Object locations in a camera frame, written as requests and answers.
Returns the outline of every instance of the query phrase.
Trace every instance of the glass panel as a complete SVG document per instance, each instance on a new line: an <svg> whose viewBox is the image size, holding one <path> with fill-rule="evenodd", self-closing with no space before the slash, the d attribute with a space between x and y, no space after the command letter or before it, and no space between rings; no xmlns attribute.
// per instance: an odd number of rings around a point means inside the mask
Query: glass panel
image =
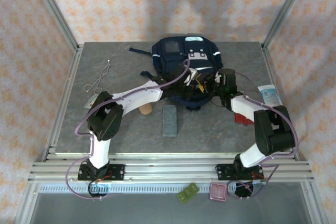
<svg viewBox="0 0 336 224"><path fill-rule="evenodd" d="M225 202L198 193L181 204L177 194L115 194L102 201L71 194L39 194L35 223L311 223L300 183L270 183L257 197Z"/></svg>

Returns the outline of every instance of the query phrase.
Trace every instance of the gray stone slab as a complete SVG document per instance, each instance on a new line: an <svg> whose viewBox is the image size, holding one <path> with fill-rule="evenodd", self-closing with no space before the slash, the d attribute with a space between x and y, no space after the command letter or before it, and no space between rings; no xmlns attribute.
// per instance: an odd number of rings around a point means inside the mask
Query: gray stone slab
<svg viewBox="0 0 336 224"><path fill-rule="evenodd" d="M249 76L256 85L270 84L267 68L258 42L217 42L226 68ZM76 125L88 112L84 106L92 92L83 91L93 83L111 60L110 72L102 79L101 87L109 93L127 91L140 86L148 79L140 72L155 73L150 57L129 52L130 47L150 51L152 42L89 42L85 43L72 87L65 118L57 142L57 153L83 153L89 151L87 137L74 134ZM237 76L240 90L253 86ZM251 96L261 100L257 93ZM218 98L214 103L220 105ZM167 99L153 105L153 112L142 115L139 110L127 114L118 134L110 145L111 153L184 153L184 152L241 152L254 141L254 127L236 124L234 114L208 103L197 112L177 106L177 137L162 135L162 108L172 104Z"/></svg>
<svg viewBox="0 0 336 224"><path fill-rule="evenodd" d="M177 108L176 105L165 105L162 109L162 127L164 137L177 136Z"/></svg>

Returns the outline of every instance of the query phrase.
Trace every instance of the toothpaste tube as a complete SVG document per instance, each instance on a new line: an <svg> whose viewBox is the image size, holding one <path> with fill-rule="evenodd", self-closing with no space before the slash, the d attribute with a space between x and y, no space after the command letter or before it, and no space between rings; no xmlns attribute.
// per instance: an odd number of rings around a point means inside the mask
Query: toothpaste tube
<svg viewBox="0 0 336 224"><path fill-rule="evenodd" d="M258 89L266 105L271 107L282 105L282 102L274 85L259 86Z"/></svg>

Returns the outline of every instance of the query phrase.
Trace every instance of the gray rectangular block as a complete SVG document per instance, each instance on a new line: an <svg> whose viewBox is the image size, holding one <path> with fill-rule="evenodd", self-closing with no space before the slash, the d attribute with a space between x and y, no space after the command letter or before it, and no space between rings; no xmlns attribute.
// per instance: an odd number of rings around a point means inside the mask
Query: gray rectangular block
<svg viewBox="0 0 336 224"><path fill-rule="evenodd" d="M177 109L175 105L165 105L162 110L163 136L177 136Z"/></svg>

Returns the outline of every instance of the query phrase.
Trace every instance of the patterned wall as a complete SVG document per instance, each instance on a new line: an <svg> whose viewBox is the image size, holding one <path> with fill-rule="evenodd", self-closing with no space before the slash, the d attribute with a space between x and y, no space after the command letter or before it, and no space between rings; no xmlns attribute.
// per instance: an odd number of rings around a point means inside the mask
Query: patterned wall
<svg viewBox="0 0 336 224"><path fill-rule="evenodd" d="M72 57L43 0L0 0L0 223L15 217Z"/></svg>
<svg viewBox="0 0 336 224"><path fill-rule="evenodd" d="M336 223L336 3L297 0L270 48L276 83Z"/></svg>
<svg viewBox="0 0 336 224"><path fill-rule="evenodd" d="M77 41L263 41L284 0L56 0Z"/></svg>

